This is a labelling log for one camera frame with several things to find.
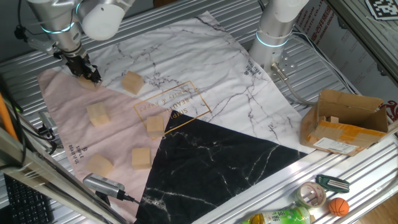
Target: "tape roll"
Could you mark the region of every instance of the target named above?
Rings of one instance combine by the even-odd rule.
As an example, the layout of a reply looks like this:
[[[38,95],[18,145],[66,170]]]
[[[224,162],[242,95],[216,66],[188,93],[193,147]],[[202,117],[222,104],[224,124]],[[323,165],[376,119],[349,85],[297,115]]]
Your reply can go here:
[[[305,208],[319,208],[326,202],[325,190],[314,182],[304,183],[294,194],[296,204]]]

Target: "orange ball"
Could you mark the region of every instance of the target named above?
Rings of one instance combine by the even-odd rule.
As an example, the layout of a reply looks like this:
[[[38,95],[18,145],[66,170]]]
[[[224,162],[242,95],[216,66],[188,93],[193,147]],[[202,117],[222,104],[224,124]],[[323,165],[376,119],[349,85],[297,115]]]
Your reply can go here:
[[[342,198],[335,198],[329,203],[329,210],[332,214],[343,217],[348,214],[348,202]]]

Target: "open cardboard box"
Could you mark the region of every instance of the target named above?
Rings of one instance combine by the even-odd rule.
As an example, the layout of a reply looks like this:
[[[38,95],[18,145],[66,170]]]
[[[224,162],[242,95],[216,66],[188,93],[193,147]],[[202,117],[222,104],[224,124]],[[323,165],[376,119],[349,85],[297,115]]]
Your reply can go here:
[[[300,143],[354,156],[387,134],[386,108],[376,112],[382,103],[379,98],[323,90],[318,102],[302,120]],[[337,117],[339,123],[327,122],[323,116]]]

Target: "pink sheet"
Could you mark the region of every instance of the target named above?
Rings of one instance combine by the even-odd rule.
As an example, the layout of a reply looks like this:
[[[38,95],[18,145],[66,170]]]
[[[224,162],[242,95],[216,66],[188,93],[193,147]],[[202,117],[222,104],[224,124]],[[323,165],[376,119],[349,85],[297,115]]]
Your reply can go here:
[[[161,140],[148,137],[145,126],[134,111],[133,105],[141,100],[104,87],[97,92],[85,90],[76,78],[55,70],[44,71],[38,76],[38,81],[76,178],[82,181],[89,174],[85,164],[93,154],[99,153],[114,166],[106,177],[124,184],[126,192],[140,201],[150,170],[134,170],[131,151],[150,147],[153,161]],[[111,122],[94,127],[86,107],[98,102],[106,105]],[[170,113],[162,115],[166,125]],[[137,204],[109,199],[118,205],[125,219],[130,222],[136,220]]]

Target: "black marble paper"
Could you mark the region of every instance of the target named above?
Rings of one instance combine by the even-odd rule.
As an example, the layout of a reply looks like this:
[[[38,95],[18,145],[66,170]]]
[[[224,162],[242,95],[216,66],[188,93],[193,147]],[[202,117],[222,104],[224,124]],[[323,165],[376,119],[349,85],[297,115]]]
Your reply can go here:
[[[191,119],[173,112],[167,129]],[[192,223],[303,156],[306,154],[196,119],[161,141],[137,219],[150,223],[144,206],[156,224]]]

